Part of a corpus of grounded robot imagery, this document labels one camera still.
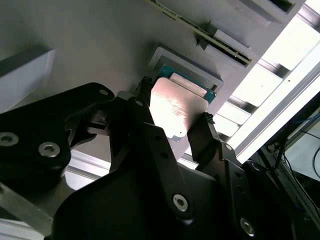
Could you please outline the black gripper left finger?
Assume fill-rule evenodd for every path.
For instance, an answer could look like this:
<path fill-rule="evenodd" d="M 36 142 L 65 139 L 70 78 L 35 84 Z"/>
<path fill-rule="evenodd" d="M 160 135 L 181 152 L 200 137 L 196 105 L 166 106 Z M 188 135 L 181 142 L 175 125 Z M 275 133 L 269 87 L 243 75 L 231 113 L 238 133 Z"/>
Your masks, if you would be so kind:
<path fill-rule="evenodd" d="M 193 218 L 194 205 L 164 130 L 149 105 L 152 83 L 144 78 L 137 95 L 114 96 L 88 83 L 0 116 L 0 179 L 28 193 L 55 186 L 71 160 L 71 150 L 97 135 L 109 136 L 110 173 L 135 169 L 180 222 Z"/>

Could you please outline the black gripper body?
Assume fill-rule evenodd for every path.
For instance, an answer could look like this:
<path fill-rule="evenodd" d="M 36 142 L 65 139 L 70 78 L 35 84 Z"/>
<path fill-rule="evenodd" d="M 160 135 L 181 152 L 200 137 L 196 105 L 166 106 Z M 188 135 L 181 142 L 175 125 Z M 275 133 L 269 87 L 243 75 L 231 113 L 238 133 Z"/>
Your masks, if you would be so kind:
<path fill-rule="evenodd" d="M 177 220 L 134 168 L 117 170 L 70 195 L 58 209 L 54 240 L 233 240 L 235 231 L 222 189 L 209 176 L 183 165 L 194 204 L 192 222 Z"/>

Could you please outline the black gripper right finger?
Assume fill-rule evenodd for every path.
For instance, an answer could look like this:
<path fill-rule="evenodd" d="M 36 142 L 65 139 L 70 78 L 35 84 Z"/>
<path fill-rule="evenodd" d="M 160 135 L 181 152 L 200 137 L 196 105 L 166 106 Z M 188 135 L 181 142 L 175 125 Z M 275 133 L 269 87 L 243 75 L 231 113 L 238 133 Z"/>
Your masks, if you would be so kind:
<path fill-rule="evenodd" d="M 198 171 L 221 188 L 218 201 L 229 240 L 307 240 L 309 231 L 276 174 L 251 160 L 239 163 L 235 151 L 220 140 L 213 116 L 204 112 L 187 132 Z"/>

